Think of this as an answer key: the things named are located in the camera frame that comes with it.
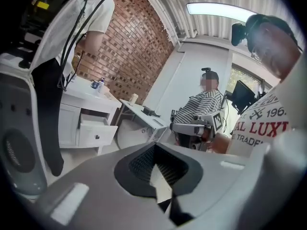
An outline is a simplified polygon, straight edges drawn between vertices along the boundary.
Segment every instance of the fluorescent light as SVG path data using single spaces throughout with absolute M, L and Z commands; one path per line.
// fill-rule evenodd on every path
M 252 11 L 242 9 L 240 7 L 222 4 L 222 3 L 211 3 L 211 2 L 195 2 L 188 3 L 187 9 L 189 14 L 206 14 L 216 15 L 231 18 L 234 20 L 246 22 L 248 17 L 256 14 Z

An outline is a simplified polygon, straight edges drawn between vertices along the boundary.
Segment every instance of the ceiling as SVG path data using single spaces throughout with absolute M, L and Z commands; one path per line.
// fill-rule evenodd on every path
M 179 38 L 194 38 L 199 35 L 231 39 L 231 25 L 237 21 L 212 15 L 190 15 L 186 4 L 189 2 L 218 2 L 235 5 L 256 13 L 274 15 L 288 22 L 301 47 L 305 45 L 304 37 L 293 16 L 281 0 L 149 0 L 158 3 L 155 9 L 161 9 L 163 16 L 168 17 L 165 27 L 170 34 L 170 28 Z

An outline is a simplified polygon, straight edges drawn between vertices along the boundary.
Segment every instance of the open drawer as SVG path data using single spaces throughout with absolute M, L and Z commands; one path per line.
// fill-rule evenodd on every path
M 106 118 L 81 114 L 79 147 L 110 145 L 117 126 L 109 126 Z

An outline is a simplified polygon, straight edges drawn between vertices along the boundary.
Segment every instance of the desk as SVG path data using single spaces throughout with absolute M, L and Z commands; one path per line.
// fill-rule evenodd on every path
M 142 121 L 144 121 L 149 127 L 153 129 L 153 134 L 149 138 L 148 141 L 157 141 L 165 132 L 165 130 L 168 128 L 168 124 L 165 123 L 165 121 L 159 117 L 156 116 L 148 116 L 145 113 L 143 113 L 144 107 L 141 105 L 133 104 L 130 105 L 128 101 L 120 99 L 120 101 L 123 103 L 123 107 L 119 113 L 119 116 L 117 118 L 116 124 L 118 124 L 118 121 L 120 119 L 120 116 L 122 114 L 127 113 L 127 111 L 131 111 L 134 117 L 139 117 Z
M 111 93 L 99 93 L 91 87 L 89 80 L 76 77 L 63 92 L 59 111 L 59 144 L 60 148 L 91 148 L 98 147 L 101 153 L 104 145 L 111 144 L 117 126 L 110 126 L 114 113 L 121 107 Z M 84 116 L 90 118 L 82 123 L 81 109 L 97 111 L 101 116 Z

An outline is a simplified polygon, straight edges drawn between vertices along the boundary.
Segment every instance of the brick wall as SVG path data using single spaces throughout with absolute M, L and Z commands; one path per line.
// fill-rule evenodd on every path
M 105 78 L 116 98 L 128 100 L 136 93 L 141 104 L 174 47 L 148 0 L 114 2 L 99 53 L 84 53 L 77 74 L 89 80 Z

